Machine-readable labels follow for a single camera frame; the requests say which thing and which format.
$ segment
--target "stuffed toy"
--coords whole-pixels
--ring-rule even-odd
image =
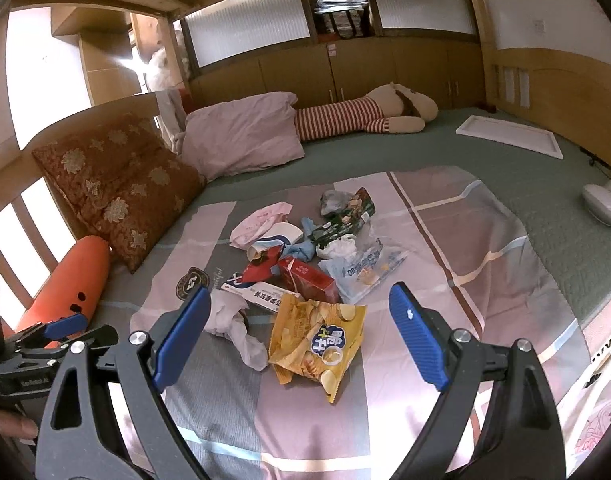
[[[439,107],[428,96],[390,83],[366,96],[296,111],[301,142],[364,130],[375,134],[413,134],[436,118]]]

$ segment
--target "bolt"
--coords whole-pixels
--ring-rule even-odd
[[[81,352],[83,352],[84,348],[85,348],[85,343],[83,341],[75,341],[74,343],[72,343],[72,346],[70,347],[70,351],[73,354],[80,354]]]
[[[140,345],[141,343],[145,343],[147,340],[147,334],[145,332],[134,332],[130,335],[130,343],[133,345]]]
[[[519,339],[517,341],[517,346],[522,352],[529,352],[532,349],[532,343],[527,339]]]
[[[455,330],[454,338],[460,343],[468,343],[470,342],[470,339],[472,339],[472,334],[470,334],[464,328],[459,328],[458,330]]]

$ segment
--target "brown floral cushion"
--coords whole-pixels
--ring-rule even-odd
[[[149,121],[133,116],[32,151],[90,233],[105,238],[135,272],[205,187],[167,150]]]

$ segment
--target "yellow snack bag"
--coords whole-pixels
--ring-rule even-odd
[[[363,341],[364,305],[300,301],[284,294],[269,342],[281,384],[297,373],[323,386],[334,402],[341,378]]]

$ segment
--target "blanket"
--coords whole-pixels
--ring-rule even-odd
[[[218,479],[389,479],[437,399],[415,367],[388,311],[403,281],[422,306],[452,328],[509,346],[530,339],[558,402],[589,364],[570,306],[530,244],[523,224],[475,176],[453,166],[377,173],[329,186],[288,189],[254,200],[190,208],[133,276],[116,270],[95,324],[149,329],[182,300],[176,287],[191,268],[218,287],[246,264],[232,229],[274,202],[288,218],[318,216],[325,190],[365,187],[377,214],[372,229],[409,256],[365,298],[364,341],[330,405],[321,386],[246,367],[234,346],[204,333],[165,403],[204,468]],[[250,308],[250,333],[269,340],[272,317]],[[491,384],[481,385],[452,467],[466,463],[480,433]]]

